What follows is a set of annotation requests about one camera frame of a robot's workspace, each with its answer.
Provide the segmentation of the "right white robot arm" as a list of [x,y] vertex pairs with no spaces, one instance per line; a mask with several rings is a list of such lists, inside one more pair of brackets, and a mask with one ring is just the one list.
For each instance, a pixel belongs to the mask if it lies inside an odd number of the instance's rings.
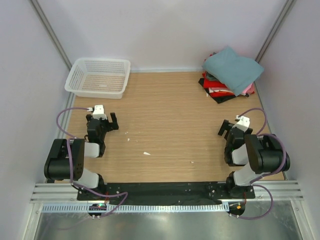
[[291,159],[276,136],[256,135],[252,131],[247,117],[241,117],[236,123],[225,119],[221,124],[217,134],[226,140],[224,161],[230,167],[241,167],[214,190],[220,191],[222,198],[253,198],[253,183],[290,169]]

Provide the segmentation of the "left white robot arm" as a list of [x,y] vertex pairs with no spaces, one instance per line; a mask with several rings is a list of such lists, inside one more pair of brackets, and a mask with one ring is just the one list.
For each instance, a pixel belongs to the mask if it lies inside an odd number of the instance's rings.
[[101,158],[106,150],[108,132],[119,129],[114,112],[111,120],[105,115],[88,114],[84,138],[57,138],[53,141],[44,165],[44,176],[51,181],[68,180],[79,190],[88,192],[95,200],[107,193],[103,177],[84,167],[85,158]]

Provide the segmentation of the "blue-grey t shirt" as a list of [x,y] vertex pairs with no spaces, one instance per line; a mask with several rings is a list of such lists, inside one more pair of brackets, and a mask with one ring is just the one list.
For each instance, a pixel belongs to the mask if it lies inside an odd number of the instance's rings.
[[242,94],[264,72],[254,59],[238,55],[229,46],[208,57],[202,68],[226,85],[235,96]]

